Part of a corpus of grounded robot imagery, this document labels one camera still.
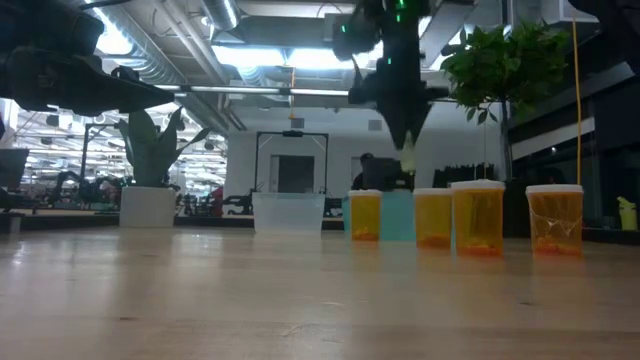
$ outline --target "white lid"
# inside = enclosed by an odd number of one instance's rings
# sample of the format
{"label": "white lid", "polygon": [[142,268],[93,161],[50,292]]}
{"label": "white lid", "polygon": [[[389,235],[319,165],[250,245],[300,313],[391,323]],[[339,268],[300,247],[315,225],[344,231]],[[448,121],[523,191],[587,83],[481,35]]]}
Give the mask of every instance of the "white lid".
{"label": "white lid", "polygon": [[451,189],[423,188],[413,190],[413,195],[451,195]]}
{"label": "white lid", "polygon": [[382,191],[378,190],[351,190],[349,196],[382,196]]}
{"label": "white lid", "polygon": [[527,186],[527,194],[556,193],[556,192],[577,192],[583,193],[580,185],[532,185]]}
{"label": "white lid", "polygon": [[500,189],[504,190],[504,183],[502,181],[493,180],[473,180],[473,181],[460,181],[451,184],[452,190],[472,190],[472,189]]}

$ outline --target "table surface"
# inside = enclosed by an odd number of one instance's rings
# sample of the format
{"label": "table surface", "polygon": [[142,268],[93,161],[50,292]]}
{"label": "table surface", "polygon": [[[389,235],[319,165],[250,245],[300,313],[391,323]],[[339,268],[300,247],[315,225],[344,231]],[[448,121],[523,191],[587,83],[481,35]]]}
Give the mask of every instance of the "table surface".
{"label": "table surface", "polygon": [[249,230],[0,241],[0,359],[637,359],[640,248],[453,258]]}

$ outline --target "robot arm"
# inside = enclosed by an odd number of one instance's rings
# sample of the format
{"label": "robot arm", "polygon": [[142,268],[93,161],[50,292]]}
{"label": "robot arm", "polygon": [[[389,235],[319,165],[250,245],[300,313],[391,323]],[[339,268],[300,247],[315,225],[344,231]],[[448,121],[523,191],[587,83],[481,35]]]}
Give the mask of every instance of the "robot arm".
{"label": "robot arm", "polygon": [[349,102],[375,103],[397,150],[418,140],[432,107],[430,101],[449,95],[446,88],[427,88],[420,78],[418,24],[430,13],[428,1],[362,0],[346,22],[334,26],[334,54],[343,61],[383,42],[376,71],[366,78],[354,60],[356,78]]}
{"label": "robot arm", "polygon": [[0,97],[31,111],[48,105],[85,116],[174,101],[129,68],[111,75],[94,56],[104,24],[58,0],[0,0]]}

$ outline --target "clear plastic container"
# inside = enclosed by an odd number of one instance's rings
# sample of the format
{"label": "clear plastic container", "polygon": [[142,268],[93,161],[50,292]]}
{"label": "clear plastic container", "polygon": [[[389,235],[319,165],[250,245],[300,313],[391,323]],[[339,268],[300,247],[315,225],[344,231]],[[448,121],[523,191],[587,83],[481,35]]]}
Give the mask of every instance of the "clear plastic container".
{"label": "clear plastic container", "polygon": [[259,234],[319,234],[325,196],[322,194],[253,193]]}

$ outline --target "computer monitor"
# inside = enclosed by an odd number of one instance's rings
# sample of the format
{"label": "computer monitor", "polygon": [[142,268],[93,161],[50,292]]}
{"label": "computer monitor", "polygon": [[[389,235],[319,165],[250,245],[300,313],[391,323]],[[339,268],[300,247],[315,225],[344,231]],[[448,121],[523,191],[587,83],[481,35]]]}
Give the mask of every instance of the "computer monitor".
{"label": "computer monitor", "polygon": [[0,187],[20,187],[28,156],[27,149],[0,149]]}
{"label": "computer monitor", "polygon": [[373,158],[363,164],[363,186],[368,190],[413,190],[413,176],[402,171],[400,161],[389,158]]}

